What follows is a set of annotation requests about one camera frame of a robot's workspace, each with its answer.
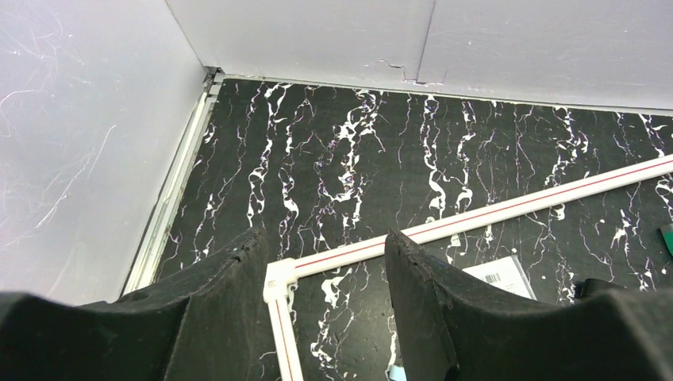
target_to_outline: light blue object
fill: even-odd
[[[388,378],[390,381],[406,381],[404,368],[398,367],[397,365],[391,365],[390,370],[388,371]]]

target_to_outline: green object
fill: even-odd
[[[668,248],[668,254],[673,256],[673,224],[664,225],[661,227],[661,235],[663,236],[663,241],[666,242],[666,247]]]

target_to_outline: white corner joint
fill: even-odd
[[[298,281],[294,267],[294,259],[286,258],[267,265],[264,277],[263,298],[265,303],[278,299],[287,299],[289,287]]]

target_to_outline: white wall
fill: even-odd
[[[666,0],[167,2],[229,74],[673,110]]]
[[[0,15],[0,290],[114,300],[205,72],[160,0]]]

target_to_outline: black object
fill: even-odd
[[[267,262],[249,229],[112,304],[0,294],[0,379],[244,380]]]
[[[607,290],[625,290],[626,287],[600,280],[587,278],[585,281],[575,284],[575,298],[584,299]]]
[[[673,379],[673,291],[608,290],[560,307],[502,291],[386,239],[409,381]]]

